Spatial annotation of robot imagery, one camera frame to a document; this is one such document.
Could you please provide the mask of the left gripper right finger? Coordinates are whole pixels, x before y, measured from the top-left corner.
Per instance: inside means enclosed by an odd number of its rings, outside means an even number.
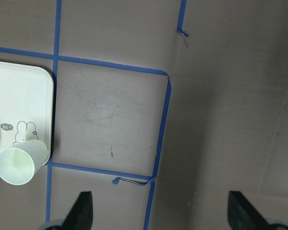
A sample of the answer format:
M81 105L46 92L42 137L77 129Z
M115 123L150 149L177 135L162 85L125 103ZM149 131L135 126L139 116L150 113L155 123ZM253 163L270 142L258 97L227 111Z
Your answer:
M232 230L270 230L263 216L239 191L229 191L227 218Z

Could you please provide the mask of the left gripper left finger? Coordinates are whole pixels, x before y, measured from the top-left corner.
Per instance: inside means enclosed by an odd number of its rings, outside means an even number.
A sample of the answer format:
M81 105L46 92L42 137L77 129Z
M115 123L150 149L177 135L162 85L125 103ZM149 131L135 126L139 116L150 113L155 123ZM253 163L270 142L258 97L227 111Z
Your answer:
M90 230L93 225L91 191L81 192L62 223L63 230Z

